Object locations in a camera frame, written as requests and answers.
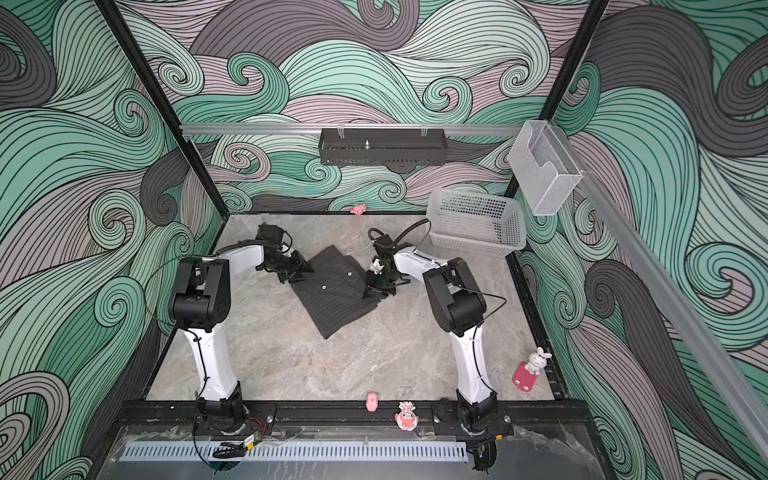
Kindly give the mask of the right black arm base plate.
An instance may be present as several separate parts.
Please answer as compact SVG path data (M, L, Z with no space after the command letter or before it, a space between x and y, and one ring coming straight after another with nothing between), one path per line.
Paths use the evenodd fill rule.
M436 435L480 439L514 434L501 404L493 399L473 405L442 399L433 403L431 409Z

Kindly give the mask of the dark grey striped shirt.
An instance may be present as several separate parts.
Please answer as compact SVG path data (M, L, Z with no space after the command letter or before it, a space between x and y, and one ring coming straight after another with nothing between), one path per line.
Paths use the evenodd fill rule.
M366 294L366 272L352 256L329 246L308 265L313 272L291 288L324 339L377 308L380 299Z

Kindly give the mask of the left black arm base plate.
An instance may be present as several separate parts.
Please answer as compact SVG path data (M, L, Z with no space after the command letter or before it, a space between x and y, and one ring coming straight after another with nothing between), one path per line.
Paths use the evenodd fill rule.
M195 434L223 439L244 438L251 434L268 436L272 432L276 410L274 402L246 400L242 415L199 414L194 421Z

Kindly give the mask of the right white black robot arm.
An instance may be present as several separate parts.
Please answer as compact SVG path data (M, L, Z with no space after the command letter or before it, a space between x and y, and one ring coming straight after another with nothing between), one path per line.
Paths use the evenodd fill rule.
M433 317L449 335L458 374L457 416L468 431L480 431L497 412L498 394L488 378L483 347L487 295L467 262L444 260L373 229L376 252L366 272L365 295L386 298L413 280L425 288Z

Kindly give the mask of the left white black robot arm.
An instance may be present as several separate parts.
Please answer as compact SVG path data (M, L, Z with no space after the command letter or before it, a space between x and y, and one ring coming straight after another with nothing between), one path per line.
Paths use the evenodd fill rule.
M245 271L275 274L281 283L296 283L313 269L293 248L283 228L263 223L256 237L220 248L211 256L180 260L168 314L193 352L199 390L197 411L205 418L245 422L248 410L231 367L225 321L231 311L231 280Z

